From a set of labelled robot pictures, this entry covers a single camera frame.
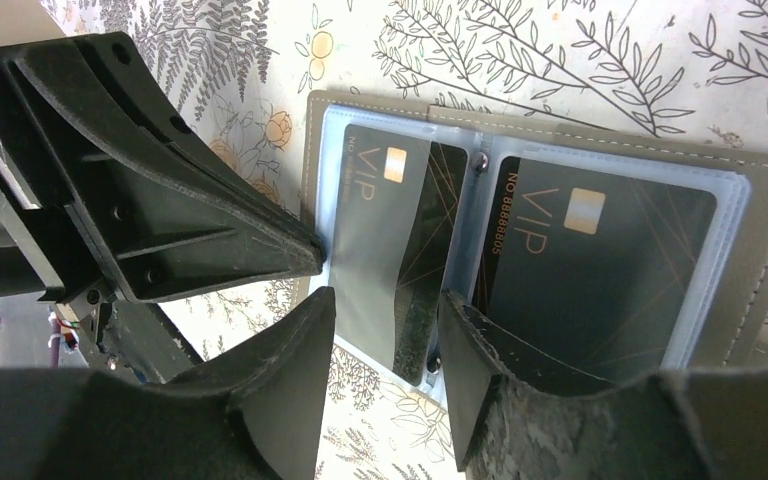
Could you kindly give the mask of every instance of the black card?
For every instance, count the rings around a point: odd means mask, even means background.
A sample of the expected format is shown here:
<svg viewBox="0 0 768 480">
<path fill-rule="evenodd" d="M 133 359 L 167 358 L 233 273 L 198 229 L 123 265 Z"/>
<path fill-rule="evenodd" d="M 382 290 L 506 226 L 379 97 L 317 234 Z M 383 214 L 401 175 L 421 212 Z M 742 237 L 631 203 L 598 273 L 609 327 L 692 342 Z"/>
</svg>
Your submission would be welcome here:
<svg viewBox="0 0 768 480">
<path fill-rule="evenodd" d="M 466 161 L 460 148 L 346 128 L 329 278 L 337 334 L 413 383 L 422 375 Z"/>
<path fill-rule="evenodd" d="M 505 364 L 560 395 L 658 368 L 714 195 L 515 157 L 500 172 L 473 303 Z"/>
</svg>

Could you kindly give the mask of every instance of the tablecloth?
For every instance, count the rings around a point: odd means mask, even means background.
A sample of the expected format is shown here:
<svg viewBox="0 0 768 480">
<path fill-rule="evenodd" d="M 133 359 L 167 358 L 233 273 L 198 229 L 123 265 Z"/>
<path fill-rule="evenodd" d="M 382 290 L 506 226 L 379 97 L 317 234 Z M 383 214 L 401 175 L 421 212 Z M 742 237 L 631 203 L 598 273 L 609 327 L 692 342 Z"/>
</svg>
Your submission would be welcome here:
<svg viewBox="0 0 768 480">
<path fill-rule="evenodd" d="M 192 129 L 294 212 L 311 89 L 768 152 L 765 0 L 41 3 L 68 34 L 128 32 Z M 280 318 L 289 287 L 164 309 L 208 358 Z M 318 478 L 458 478 L 445 410 L 398 379 L 335 347 L 328 396 Z"/>
</svg>

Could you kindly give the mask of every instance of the screw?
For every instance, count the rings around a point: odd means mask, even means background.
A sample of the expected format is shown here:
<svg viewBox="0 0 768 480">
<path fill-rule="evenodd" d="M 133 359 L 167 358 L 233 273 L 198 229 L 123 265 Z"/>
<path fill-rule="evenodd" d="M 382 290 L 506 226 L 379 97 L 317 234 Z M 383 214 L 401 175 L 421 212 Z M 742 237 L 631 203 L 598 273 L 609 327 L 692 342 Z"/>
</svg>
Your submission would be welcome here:
<svg viewBox="0 0 768 480">
<path fill-rule="evenodd" d="M 484 170 L 487 170 L 487 166 L 490 164 L 490 161 L 487 159 L 487 154 L 484 152 L 478 152 L 474 157 L 472 157 L 472 168 L 475 169 L 476 172 L 481 173 Z"/>
<path fill-rule="evenodd" d="M 95 305 L 99 300 L 101 300 L 101 294 L 98 293 L 98 290 L 90 290 L 87 292 L 87 303 Z"/>
</svg>

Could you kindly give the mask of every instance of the gold chip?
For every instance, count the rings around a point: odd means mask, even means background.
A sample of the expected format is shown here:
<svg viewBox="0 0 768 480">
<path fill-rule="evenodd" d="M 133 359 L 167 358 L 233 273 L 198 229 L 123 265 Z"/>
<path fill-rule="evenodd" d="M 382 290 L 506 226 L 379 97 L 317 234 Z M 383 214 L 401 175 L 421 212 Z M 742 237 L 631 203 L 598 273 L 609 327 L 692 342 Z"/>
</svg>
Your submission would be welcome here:
<svg viewBox="0 0 768 480">
<path fill-rule="evenodd" d="M 573 188 L 570 195 L 564 227 L 581 233 L 593 235 L 599 228 L 602 207 L 605 206 L 605 194 Z"/>
<path fill-rule="evenodd" d="M 401 148 L 387 148 L 387 161 L 384 164 L 384 178 L 391 182 L 402 183 L 405 175 L 405 161 L 408 152 Z"/>
</svg>

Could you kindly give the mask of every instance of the gray leather cover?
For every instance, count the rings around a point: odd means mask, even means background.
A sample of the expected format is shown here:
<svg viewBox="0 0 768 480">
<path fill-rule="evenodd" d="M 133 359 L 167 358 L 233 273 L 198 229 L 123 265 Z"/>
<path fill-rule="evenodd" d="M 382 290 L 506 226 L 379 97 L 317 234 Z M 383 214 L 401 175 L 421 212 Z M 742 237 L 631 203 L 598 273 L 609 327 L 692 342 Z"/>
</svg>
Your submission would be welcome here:
<svg viewBox="0 0 768 480">
<path fill-rule="evenodd" d="M 453 110 L 411 100 L 354 95 L 348 92 L 313 91 L 308 97 L 301 185 L 301 219 L 310 225 L 314 224 L 315 219 L 322 120 L 326 108 L 331 104 L 364 108 L 545 144 L 733 170 L 745 175 L 752 183 L 752 199 L 691 365 L 743 365 L 749 360 L 768 310 L 767 154 L 642 138 L 574 125 L 540 122 L 527 117 Z M 296 297 L 304 298 L 306 292 L 307 282 L 302 281 L 298 285 Z"/>
</svg>

